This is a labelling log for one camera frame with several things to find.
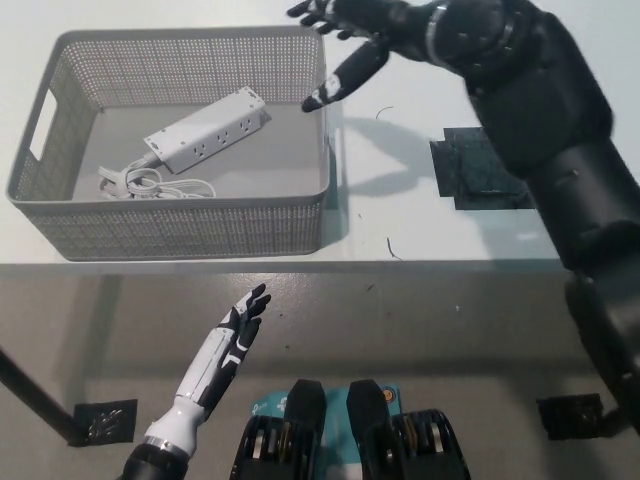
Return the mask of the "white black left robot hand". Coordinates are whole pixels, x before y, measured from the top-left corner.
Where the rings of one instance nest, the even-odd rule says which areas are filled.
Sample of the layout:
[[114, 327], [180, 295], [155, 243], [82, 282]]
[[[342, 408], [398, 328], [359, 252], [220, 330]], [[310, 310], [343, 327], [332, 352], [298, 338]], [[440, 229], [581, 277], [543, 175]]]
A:
[[271, 300], [266, 285], [244, 295], [214, 327], [192, 360], [176, 392], [211, 415], [234, 379], [260, 328], [260, 315]]

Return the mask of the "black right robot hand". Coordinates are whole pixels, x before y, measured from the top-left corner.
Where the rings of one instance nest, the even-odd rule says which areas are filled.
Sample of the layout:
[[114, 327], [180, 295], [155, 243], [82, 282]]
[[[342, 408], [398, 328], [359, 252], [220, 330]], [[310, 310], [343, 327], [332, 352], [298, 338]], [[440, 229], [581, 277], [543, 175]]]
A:
[[301, 1], [287, 10], [301, 26], [341, 41], [361, 38], [353, 51], [309, 96], [305, 113], [344, 100], [368, 82], [387, 63], [391, 53], [425, 61], [424, 34], [434, 8], [405, 1]]

